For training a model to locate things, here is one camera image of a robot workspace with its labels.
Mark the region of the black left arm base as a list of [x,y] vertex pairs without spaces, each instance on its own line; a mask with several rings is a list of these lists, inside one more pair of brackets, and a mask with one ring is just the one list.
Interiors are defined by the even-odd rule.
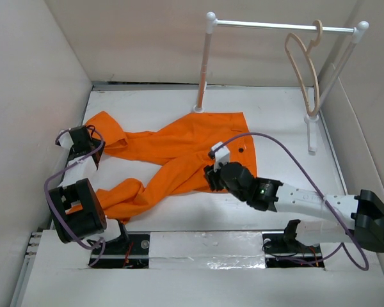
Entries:
[[88,265],[94,269],[148,269],[149,232],[128,232],[118,220],[108,220],[115,227],[112,239],[91,252]]

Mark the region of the orange trousers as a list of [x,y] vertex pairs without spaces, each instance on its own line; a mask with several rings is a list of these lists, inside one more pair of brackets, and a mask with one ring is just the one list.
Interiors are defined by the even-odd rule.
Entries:
[[96,192],[109,219],[126,223],[167,196],[209,192],[204,178],[204,167],[211,162],[209,150],[234,136],[239,139],[227,146],[231,160],[257,174],[255,145],[247,135],[249,130],[243,113],[189,113],[157,132],[126,132],[104,111],[86,123],[101,133],[106,154],[160,166],[147,185],[128,178],[109,191]]

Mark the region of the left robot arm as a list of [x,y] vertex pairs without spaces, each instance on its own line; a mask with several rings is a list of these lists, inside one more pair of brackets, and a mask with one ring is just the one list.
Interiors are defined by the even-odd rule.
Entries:
[[82,125],[61,131],[55,144],[68,151],[67,164],[45,181],[44,193],[60,240],[76,242],[88,250],[109,247],[118,254],[126,252],[130,238],[122,223],[118,223],[119,232],[113,232],[108,240],[90,239],[107,228],[107,218],[90,182],[103,154],[102,135],[94,125]]

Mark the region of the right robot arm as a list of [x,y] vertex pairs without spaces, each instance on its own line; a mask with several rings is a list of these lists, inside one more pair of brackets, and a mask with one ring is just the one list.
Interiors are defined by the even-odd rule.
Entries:
[[320,196],[279,180],[255,177],[238,162],[206,166],[204,177],[210,190],[226,190],[255,210],[314,217],[311,222],[288,222],[283,244],[289,251],[321,243],[357,242],[364,250],[384,253],[384,203],[370,190]]

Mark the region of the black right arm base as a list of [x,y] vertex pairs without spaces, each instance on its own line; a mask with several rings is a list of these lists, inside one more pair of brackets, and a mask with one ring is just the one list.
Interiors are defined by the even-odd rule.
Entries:
[[296,240],[299,219],[290,220],[284,230],[262,232],[262,251],[270,268],[319,267],[324,269],[320,245],[306,246]]

